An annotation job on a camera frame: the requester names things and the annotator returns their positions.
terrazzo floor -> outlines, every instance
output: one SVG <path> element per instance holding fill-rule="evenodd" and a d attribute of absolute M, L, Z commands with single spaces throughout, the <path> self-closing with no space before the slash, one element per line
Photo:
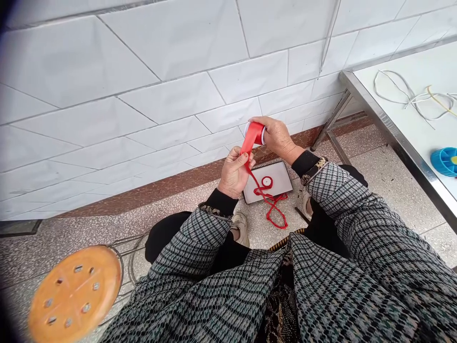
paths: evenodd
<path fill-rule="evenodd" d="M 351 163 L 365 176 L 369 188 L 382 195 L 405 223 L 432 245 L 449 267 L 457 266 L 457 235 L 386 145 L 379 131 L 371 125 L 343 135 L 338 141 Z M 328 141 L 319 146 L 316 154 L 340 163 Z M 286 215 L 288 229 L 277 229 L 266 221 L 268 206 L 263 202 L 250 205 L 246 205 L 244 200 L 238 202 L 235 211 L 241 211 L 248 217 L 251 248 L 267 249 L 290 231 L 306 227 L 294 210 L 295 206 L 301 207 L 301 185 L 290 166 L 287 168 L 294 190 L 288 194 L 287 200 L 278 203 L 278 207 Z M 43 221 L 36 235 L 0 239 L 2 292 L 21 340 L 31 341 L 27 329 L 30 301 L 41 280 L 60 260 L 90 245 L 108 244 L 146 233 L 154 223 L 172 213 L 192 211 L 199 202 L 207 199 L 217 184 L 218 180 L 209 182 L 118 216 L 48 219 Z M 124 245 L 122 250 L 131 249 L 133 243 Z M 143 253 L 141 250 L 133 257 L 136 277 L 146 274 L 149 268 Z M 130 284 L 126 284 L 121 292 L 128 292 L 131 288 Z M 115 314 L 127 299 L 116 304 L 107 318 Z M 81 342 L 96 342 L 105 328 L 106 325 L 96 329 Z"/>

hand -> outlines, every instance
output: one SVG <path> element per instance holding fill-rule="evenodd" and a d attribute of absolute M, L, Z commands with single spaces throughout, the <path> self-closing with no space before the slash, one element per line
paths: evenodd
<path fill-rule="evenodd" d="M 238 199 L 239 195 L 248 183 L 249 174 L 244 164 L 248 161 L 248 153 L 245 152 L 240 156 L 241 148 L 239 146 L 233 147 L 230 150 L 224 165 L 222 166 L 222 173 L 220 176 L 218 189 L 228 195 L 230 198 Z M 249 167 L 252 168 L 256 164 L 254 155 L 251 153 L 249 156 Z"/>
<path fill-rule="evenodd" d="M 302 147 L 295 145 L 286 125 L 282 121 L 271 117 L 253 117 L 249 121 L 255 121 L 266 126 L 265 144 L 288 164 L 292 165 L 305 151 Z"/>

shoe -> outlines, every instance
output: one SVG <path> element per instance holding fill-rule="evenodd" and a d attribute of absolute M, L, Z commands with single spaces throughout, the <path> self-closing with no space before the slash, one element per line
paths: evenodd
<path fill-rule="evenodd" d="M 309 221 L 311 221 L 311 217 L 313 216 L 313 210 L 311 209 L 311 195 L 306 191 L 305 188 L 303 188 L 302 191 L 302 196 L 303 196 L 303 204 L 301 207 L 301 212 L 305 215 L 306 218 L 308 218 Z"/>
<path fill-rule="evenodd" d="M 239 212 L 233 216 L 232 222 L 230 229 L 239 231 L 239 238 L 236 242 L 249 248 L 248 219 L 244 214 Z"/>

red ribbon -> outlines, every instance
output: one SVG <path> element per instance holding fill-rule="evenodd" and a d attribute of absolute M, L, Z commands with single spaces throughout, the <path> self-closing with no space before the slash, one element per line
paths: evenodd
<path fill-rule="evenodd" d="M 262 144 L 262 132 L 263 132 L 263 130 L 264 130 L 264 125 L 262 125 L 260 123 L 252 122 L 249 125 L 248 132 L 246 133 L 246 137 L 245 137 L 244 142 L 243 142 L 243 146 L 241 147 L 240 155 L 244 154 L 245 152 L 247 152 L 248 156 L 249 156 L 251 154 L 252 147 L 254 146 L 254 143 L 255 144 L 260 144 L 260 145 Z M 260 186 L 260 184 L 257 181 L 256 177 L 252 173 L 251 168 L 249 168 L 249 159 L 245 163 L 244 166 L 246 167 L 246 170 L 248 171 L 249 175 L 252 176 L 252 178 L 254 179 L 254 181 L 255 181 L 255 183 L 257 185 L 257 188 L 254 190 L 254 194 L 261 195 L 263 197 L 263 201 L 271 206 L 270 210 L 267 213 L 267 220 L 269 222 L 271 222 L 274 226 L 276 226 L 279 229 L 283 229 L 283 230 L 286 229 L 287 226 L 288 226 L 287 221 L 286 221 L 286 216 L 281 212 L 281 210 L 278 207 L 276 207 L 276 204 L 278 203 L 279 200 L 287 199 L 287 194 L 283 193 L 283 194 L 277 195 L 275 197 L 275 196 L 273 196 L 271 194 L 264 193 L 263 191 L 268 190 L 271 187 L 273 187 L 273 179 L 271 177 L 269 177 L 269 176 L 265 176 L 262 179 L 262 186 Z M 271 181 L 270 185 L 265 185 L 265 179 L 270 179 L 270 181 Z M 284 219 L 284 226 L 280 226 L 280 225 L 276 224 L 270 218 L 270 215 L 271 215 L 271 212 L 273 211 L 273 209 L 278 211 L 279 214 Z"/>

orange stool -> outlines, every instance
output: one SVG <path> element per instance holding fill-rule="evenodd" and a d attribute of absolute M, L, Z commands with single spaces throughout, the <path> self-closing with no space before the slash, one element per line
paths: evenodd
<path fill-rule="evenodd" d="M 81 249 L 57 264 L 41 282 L 33 297 L 29 329 L 37 343 L 75 342 L 106 317 L 113 304 L 132 290 L 119 294 L 121 286 L 135 283 L 133 254 L 144 249 L 139 243 L 146 234 L 118 240 L 111 245 Z M 133 249 L 120 253 L 116 246 L 138 240 Z M 131 255 L 129 280 L 123 283 L 123 257 Z"/>

